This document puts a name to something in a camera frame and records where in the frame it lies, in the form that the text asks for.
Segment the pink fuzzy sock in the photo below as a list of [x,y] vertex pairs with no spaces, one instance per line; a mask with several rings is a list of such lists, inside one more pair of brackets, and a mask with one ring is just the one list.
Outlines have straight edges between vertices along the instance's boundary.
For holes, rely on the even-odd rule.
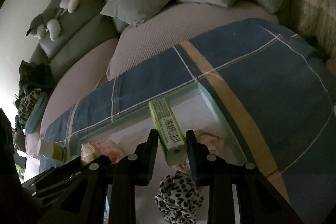
[[96,157],[107,156],[111,164],[116,164],[125,156],[118,144],[111,140],[95,141],[91,145],[94,147]]

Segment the green gum pack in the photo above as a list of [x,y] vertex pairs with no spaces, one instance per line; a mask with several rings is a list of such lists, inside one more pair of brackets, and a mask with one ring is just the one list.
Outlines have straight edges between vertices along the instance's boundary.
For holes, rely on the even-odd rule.
[[149,110],[168,166],[186,161],[187,144],[171,107],[164,97],[149,101]]

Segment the beige pink cloth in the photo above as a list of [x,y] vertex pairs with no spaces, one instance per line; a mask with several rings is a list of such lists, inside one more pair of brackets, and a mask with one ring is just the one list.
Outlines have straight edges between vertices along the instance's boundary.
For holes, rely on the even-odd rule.
[[195,137],[198,143],[204,144],[209,149],[211,154],[220,156],[223,149],[223,138],[204,130],[195,130]]

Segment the leopard print scrunchie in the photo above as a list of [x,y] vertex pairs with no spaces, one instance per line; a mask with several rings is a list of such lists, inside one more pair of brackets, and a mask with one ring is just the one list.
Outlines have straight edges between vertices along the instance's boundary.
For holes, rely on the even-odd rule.
[[155,203],[167,223],[197,223],[204,198],[191,176],[177,170],[165,176],[155,195]]

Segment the white pill bottle green label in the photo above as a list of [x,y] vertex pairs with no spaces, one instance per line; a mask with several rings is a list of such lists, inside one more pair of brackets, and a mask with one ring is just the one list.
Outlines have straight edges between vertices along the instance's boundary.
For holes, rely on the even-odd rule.
[[57,144],[39,139],[37,143],[37,153],[46,159],[63,162],[66,159],[66,149]]

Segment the white tray with green rim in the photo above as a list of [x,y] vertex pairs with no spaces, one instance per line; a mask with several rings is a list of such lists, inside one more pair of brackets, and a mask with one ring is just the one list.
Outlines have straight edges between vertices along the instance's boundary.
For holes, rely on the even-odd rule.
[[[171,110],[185,133],[187,130],[204,130],[223,138],[216,152],[226,162],[242,166],[247,162],[238,140],[226,118],[209,92],[201,84],[190,84],[166,97]],[[133,153],[139,143],[147,140],[153,129],[153,121],[147,106],[102,127],[81,138],[79,144],[111,140],[118,144],[125,155]],[[157,149],[153,178],[149,186],[135,187],[135,209],[137,223],[164,223],[162,213],[154,201],[160,181],[175,170],[168,166],[162,151]]]

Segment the pink seat cushion far left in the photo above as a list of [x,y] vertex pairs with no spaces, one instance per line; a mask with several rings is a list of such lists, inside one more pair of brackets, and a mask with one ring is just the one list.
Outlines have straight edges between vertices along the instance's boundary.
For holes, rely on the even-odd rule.
[[41,123],[39,123],[36,126],[36,128],[31,134],[28,134],[25,137],[25,149],[27,156],[39,159],[39,155],[37,152],[37,144],[40,138],[41,138]]

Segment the pink seat cushion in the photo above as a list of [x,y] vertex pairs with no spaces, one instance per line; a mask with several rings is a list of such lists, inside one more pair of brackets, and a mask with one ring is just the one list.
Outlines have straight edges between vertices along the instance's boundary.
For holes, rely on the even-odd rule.
[[36,126],[36,128],[31,134],[28,134],[25,137],[25,149],[27,156],[39,159],[39,155],[37,152],[37,144],[40,138],[41,138],[41,123],[39,123]]
[[44,133],[56,118],[97,88],[98,83],[106,77],[107,67],[117,43],[117,39],[103,42],[64,74],[46,106],[41,122],[41,133]]
[[278,17],[250,2],[230,8],[183,3],[163,10],[147,22],[123,30],[106,71],[110,81],[145,60],[215,28],[249,18],[278,23]]

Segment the blue plaid cloth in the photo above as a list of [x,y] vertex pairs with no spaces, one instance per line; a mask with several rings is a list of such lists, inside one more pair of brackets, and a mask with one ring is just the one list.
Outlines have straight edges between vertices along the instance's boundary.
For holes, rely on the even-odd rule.
[[301,219],[321,223],[335,204],[335,77],[304,39],[266,20],[218,27],[151,57],[75,102],[43,136],[76,150],[80,138],[192,83]]

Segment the dark clothes pile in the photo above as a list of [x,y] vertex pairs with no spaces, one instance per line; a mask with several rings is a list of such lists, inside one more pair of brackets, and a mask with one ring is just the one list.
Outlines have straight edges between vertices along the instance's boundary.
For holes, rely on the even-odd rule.
[[35,89],[41,89],[50,96],[56,87],[50,66],[47,64],[41,63],[36,65],[22,60],[19,67],[19,75],[19,94],[17,101]]

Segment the pink seat cushion right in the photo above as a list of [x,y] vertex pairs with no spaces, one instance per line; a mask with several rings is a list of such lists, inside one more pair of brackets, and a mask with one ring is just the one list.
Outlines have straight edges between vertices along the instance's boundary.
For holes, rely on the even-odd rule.
[[163,10],[147,22],[123,30],[106,71],[110,81],[145,60],[215,28],[249,18],[278,23],[278,17],[250,2],[230,8],[183,3]]

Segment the grey green sofa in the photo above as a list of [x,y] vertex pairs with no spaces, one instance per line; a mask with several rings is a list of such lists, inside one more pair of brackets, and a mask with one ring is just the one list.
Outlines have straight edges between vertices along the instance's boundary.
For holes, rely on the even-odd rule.
[[39,40],[30,62],[47,64],[55,81],[76,64],[88,52],[111,39],[116,46],[126,24],[100,11],[109,0],[79,0],[74,13],[59,16],[60,35],[52,41],[49,35]]

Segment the grey white plush toy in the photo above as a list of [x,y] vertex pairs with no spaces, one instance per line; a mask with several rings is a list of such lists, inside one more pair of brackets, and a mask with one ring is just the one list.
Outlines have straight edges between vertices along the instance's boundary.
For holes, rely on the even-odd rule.
[[49,32],[50,39],[54,41],[61,32],[59,16],[66,10],[73,13],[78,4],[79,0],[50,0],[45,10],[31,21],[26,36],[32,35],[42,39]]

